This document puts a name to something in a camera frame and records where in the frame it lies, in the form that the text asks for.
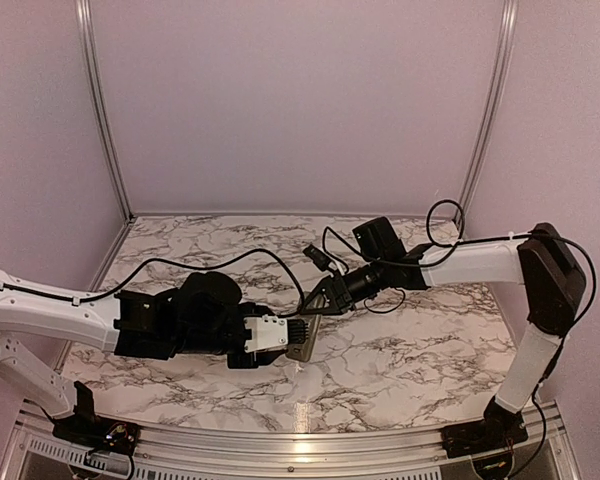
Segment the grey remote control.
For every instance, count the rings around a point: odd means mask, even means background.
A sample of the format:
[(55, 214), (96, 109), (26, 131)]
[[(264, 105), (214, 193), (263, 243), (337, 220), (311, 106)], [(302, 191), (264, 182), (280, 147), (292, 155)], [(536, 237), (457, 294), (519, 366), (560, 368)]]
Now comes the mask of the grey remote control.
[(288, 359), (301, 363), (311, 360), (321, 319), (321, 315), (304, 315), (289, 321), (291, 327), (286, 351)]

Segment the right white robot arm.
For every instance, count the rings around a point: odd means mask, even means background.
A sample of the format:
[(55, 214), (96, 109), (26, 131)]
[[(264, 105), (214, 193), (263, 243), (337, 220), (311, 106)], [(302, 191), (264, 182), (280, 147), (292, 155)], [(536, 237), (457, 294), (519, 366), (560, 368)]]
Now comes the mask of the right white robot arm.
[(590, 305), (594, 268), (583, 269), (573, 255), (574, 242), (553, 225), (531, 231), (453, 244), (428, 241), (405, 248), (390, 221), (372, 219), (353, 231), (354, 253), (365, 265), (321, 279), (302, 301), (305, 315), (342, 315), (386, 289), (424, 291), (473, 283), (512, 283), (524, 287), (528, 325), (504, 382), (491, 400), (475, 438), (495, 448), (514, 431), (518, 413), (551, 373), (570, 330)]

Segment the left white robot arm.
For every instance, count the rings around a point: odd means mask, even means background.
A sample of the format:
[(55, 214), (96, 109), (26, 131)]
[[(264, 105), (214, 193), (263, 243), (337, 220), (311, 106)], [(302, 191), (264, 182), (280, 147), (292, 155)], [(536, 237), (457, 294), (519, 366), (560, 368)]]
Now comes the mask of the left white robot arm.
[(192, 273), (156, 294), (95, 294), (25, 282), (0, 270), (0, 378), (22, 390), (86, 445), (105, 438), (91, 390), (20, 347), (27, 333), (67, 340), (116, 356), (169, 360), (178, 354), (224, 355), (234, 369), (268, 365), (284, 354), (292, 323), (245, 302), (220, 272)]

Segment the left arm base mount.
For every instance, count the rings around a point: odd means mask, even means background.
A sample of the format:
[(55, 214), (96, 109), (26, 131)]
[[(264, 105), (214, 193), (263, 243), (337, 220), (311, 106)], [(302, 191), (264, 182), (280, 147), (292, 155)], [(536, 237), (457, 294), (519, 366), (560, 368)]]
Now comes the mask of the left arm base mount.
[(68, 417), (52, 420), (53, 435), (94, 451), (132, 455), (139, 439), (140, 426), (97, 415), (92, 391), (79, 381), (74, 382), (74, 388), (76, 404)]

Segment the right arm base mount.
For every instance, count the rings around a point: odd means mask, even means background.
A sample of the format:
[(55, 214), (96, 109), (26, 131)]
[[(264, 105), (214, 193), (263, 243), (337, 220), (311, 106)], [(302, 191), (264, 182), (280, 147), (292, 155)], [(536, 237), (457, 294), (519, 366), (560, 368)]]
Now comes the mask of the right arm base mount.
[(495, 420), (478, 420), (443, 427), (442, 446), (448, 458), (481, 454), (523, 443), (529, 436), (521, 422), (504, 427)]

